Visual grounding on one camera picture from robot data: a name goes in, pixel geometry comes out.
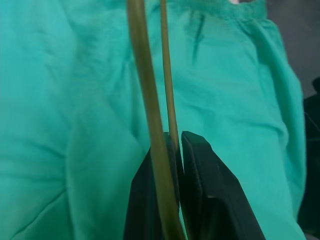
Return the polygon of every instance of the teal fabric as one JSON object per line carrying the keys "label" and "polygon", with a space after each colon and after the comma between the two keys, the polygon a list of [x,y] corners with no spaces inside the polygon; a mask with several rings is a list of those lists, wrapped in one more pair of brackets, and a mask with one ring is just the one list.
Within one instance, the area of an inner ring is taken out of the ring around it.
{"label": "teal fabric", "polygon": [[[267,240],[305,239],[302,91],[265,2],[167,4],[179,131],[239,179]],[[159,1],[146,15],[168,130]],[[119,0],[3,0],[0,239],[120,240],[149,146]]]}

